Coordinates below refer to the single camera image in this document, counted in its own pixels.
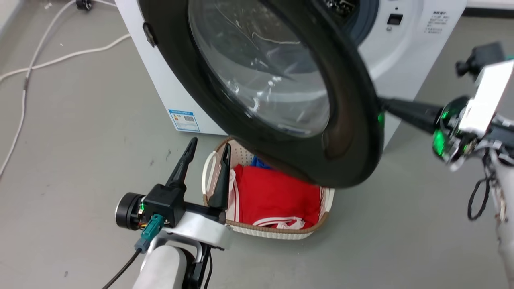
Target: white wall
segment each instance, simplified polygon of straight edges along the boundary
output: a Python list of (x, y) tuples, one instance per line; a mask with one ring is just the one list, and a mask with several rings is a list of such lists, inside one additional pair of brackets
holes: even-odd
[(468, 7), (514, 10), (514, 0), (468, 0)]
[(12, 16), (18, 11), (23, 0), (0, 0), (0, 35), (4, 28), (12, 20)]

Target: gray floor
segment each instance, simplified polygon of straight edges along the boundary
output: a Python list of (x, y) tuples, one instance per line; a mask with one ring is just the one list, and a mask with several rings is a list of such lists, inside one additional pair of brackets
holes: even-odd
[[(57, 9), (34, 2), (22, 9), (0, 41), (1, 73), (29, 63)], [(125, 33), (114, 8), (68, 11), (39, 63)], [(514, 21), (462, 19), (418, 98), (445, 103), (471, 93), (471, 81), (454, 76), (454, 61), (494, 40), (514, 53), (513, 36)], [(1, 160), (19, 121), (23, 79), (0, 85)], [(1, 287), (100, 288), (138, 238), (116, 226), (117, 201), (164, 182), (192, 135), (173, 128), (130, 40), (35, 71), (27, 107), (0, 181)], [(513, 107), (511, 101), (502, 110), (509, 116)], [(201, 168), (221, 139), (199, 136), (187, 201), (201, 202)], [(480, 165), (470, 162), (450, 173), (430, 145), (430, 136), (402, 125), (373, 176), (336, 194), (325, 227), (304, 241), (235, 234), (229, 251), (213, 254), (210, 287), (506, 287), (492, 206), (477, 222), (466, 218)], [(113, 288), (130, 288), (141, 260)]]

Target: teal connector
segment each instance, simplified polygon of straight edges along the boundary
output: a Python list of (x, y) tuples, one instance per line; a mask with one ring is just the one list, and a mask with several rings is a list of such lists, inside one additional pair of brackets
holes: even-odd
[(159, 234), (159, 232), (164, 227), (164, 217), (158, 214), (152, 216), (143, 232), (141, 233), (141, 238), (137, 241), (134, 248), (141, 249), (141, 253), (146, 253), (148, 248), (150, 247), (151, 241)]

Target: perforated basket wall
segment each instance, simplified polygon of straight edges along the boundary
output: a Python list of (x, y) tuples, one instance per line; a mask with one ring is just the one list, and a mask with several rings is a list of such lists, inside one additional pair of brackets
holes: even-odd
[[(201, 178), (201, 190), (204, 194), (204, 204), (207, 206), (207, 200), (212, 196), (212, 192), (216, 187), (216, 182), (219, 177), (219, 171), (221, 165), (219, 160), (225, 148), (225, 144), (230, 143), (232, 147), (230, 168), (241, 164), (242, 166), (248, 166), (251, 164), (253, 154), (242, 147), (232, 138), (224, 140), (207, 158), (204, 170)], [(257, 237), (272, 238), (272, 239), (284, 239), (284, 240), (300, 240), (307, 238), (314, 231), (319, 229), (326, 222), (330, 208), (332, 207), (332, 201), (334, 199), (334, 189), (322, 188), (321, 189), (321, 210), (319, 215), (319, 222), (311, 228), (301, 230), (286, 230), (286, 229), (275, 229), (268, 227), (257, 227), (239, 222), (227, 220), (234, 231), (248, 234)]]

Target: washing machine door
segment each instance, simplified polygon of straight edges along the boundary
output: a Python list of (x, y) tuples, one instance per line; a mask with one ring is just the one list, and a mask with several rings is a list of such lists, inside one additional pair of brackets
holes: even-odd
[(337, 188), (369, 177), (383, 143), (341, 3), (139, 0), (149, 42), (222, 129), (272, 167)]

